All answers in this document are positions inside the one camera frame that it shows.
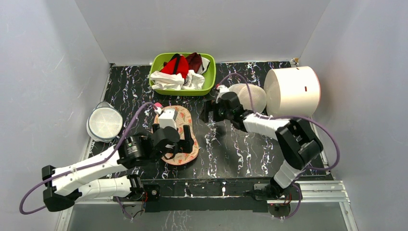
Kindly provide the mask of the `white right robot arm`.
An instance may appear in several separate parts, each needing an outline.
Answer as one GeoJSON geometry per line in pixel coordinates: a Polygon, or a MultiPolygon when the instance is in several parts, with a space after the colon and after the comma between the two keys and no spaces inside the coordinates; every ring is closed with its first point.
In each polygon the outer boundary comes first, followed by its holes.
{"type": "Polygon", "coordinates": [[[207,123],[210,113],[215,122],[228,120],[238,130],[278,141],[284,161],[270,181],[271,194],[277,199],[290,193],[291,183],[323,151],[307,118],[276,119],[244,109],[238,95],[224,85],[218,87],[214,100],[205,102],[199,118],[207,123]]]}

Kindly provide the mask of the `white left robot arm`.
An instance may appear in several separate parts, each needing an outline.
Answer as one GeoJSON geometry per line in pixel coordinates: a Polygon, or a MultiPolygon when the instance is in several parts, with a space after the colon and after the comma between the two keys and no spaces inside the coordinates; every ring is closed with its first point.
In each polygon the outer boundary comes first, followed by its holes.
{"type": "Polygon", "coordinates": [[[143,185],[137,174],[111,179],[105,176],[159,160],[172,160],[178,154],[195,157],[197,151],[190,113],[183,107],[166,107],[156,116],[150,133],[137,133],[120,145],[67,167],[43,167],[46,186],[43,202],[50,212],[57,212],[77,202],[101,197],[158,200],[159,186],[143,185]]]}

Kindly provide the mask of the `floral mesh laundry bag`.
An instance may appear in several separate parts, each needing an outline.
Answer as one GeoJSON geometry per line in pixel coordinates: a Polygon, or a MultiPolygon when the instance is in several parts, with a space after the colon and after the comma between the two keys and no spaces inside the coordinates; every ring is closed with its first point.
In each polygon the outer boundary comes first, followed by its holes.
{"type": "Polygon", "coordinates": [[[177,112],[176,116],[176,125],[179,131],[179,135],[181,139],[184,139],[184,131],[183,131],[183,126],[188,125],[190,126],[190,131],[191,131],[191,136],[194,141],[194,145],[192,147],[192,152],[191,153],[177,153],[176,156],[172,159],[166,160],[165,157],[162,157],[162,160],[170,165],[174,166],[181,166],[184,164],[187,164],[191,162],[192,160],[196,159],[199,153],[199,144],[197,142],[197,139],[193,133],[193,127],[192,127],[192,117],[189,112],[189,110],[183,106],[180,105],[173,105],[173,106],[166,106],[163,108],[164,110],[166,109],[175,109],[177,112]]]}

